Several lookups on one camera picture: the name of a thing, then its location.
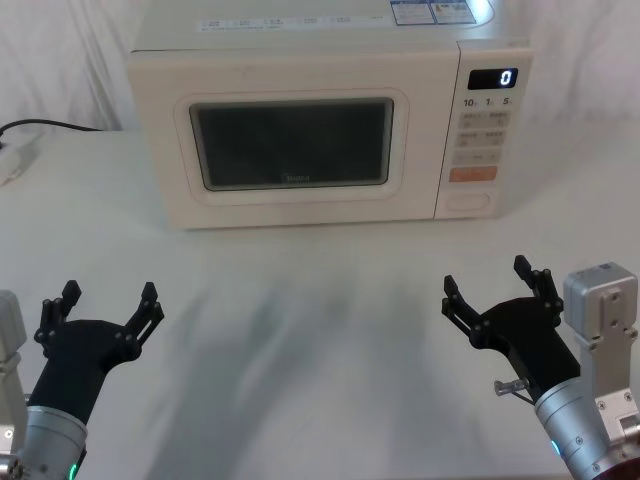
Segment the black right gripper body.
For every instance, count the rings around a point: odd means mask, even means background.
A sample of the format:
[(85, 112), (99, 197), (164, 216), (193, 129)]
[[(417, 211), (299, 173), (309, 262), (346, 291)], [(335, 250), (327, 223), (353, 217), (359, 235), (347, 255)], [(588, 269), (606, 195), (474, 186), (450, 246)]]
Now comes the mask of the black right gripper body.
[(481, 325), (489, 331), (486, 347), (502, 353), (517, 377), (528, 381), (531, 398), (580, 375), (579, 363), (543, 301), (521, 297), (502, 302), (481, 315)]

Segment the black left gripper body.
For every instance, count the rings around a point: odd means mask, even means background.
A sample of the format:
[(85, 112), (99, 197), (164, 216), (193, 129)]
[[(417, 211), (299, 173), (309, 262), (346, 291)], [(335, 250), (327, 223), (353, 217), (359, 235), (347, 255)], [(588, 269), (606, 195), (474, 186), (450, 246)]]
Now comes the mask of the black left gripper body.
[(137, 358), (137, 339), (124, 326), (74, 320), (39, 328), (34, 339), (46, 365), (28, 405), (69, 414), (86, 425), (109, 372)]

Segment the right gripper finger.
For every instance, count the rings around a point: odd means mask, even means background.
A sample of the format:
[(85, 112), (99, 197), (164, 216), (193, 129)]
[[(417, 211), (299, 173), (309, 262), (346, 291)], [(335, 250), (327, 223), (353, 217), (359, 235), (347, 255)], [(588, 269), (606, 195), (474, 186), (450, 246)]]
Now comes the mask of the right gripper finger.
[(491, 323), (483, 318), (463, 298), (452, 275), (446, 275), (443, 281), (445, 297), (442, 299), (441, 312), (478, 350), (499, 351), (499, 342)]
[(564, 302), (557, 292), (551, 270), (548, 268), (534, 270), (524, 255), (515, 257), (513, 268), (519, 278), (532, 291), (534, 297), (542, 302), (545, 313), (551, 318), (551, 324), (559, 326)]

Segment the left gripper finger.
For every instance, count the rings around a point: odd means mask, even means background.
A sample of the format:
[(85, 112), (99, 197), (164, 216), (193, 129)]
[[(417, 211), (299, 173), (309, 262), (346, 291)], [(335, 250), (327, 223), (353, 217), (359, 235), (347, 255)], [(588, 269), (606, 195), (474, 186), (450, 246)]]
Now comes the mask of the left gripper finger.
[(34, 340), (42, 347), (45, 357), (49, 356), (49, 347), (58, 329), (66, 322), (81, 295), (82, 290), (78, 282), (69, 280), (60, 297), (42, 301), (40, 325), (34, 334)]
[(146, 282), (137, 310), (115, 334), (119, 356), (123, 360), (136, 360), (141, 355), (142, 346), (163, 319), (164, 312), (158, 302), (155, 284)]

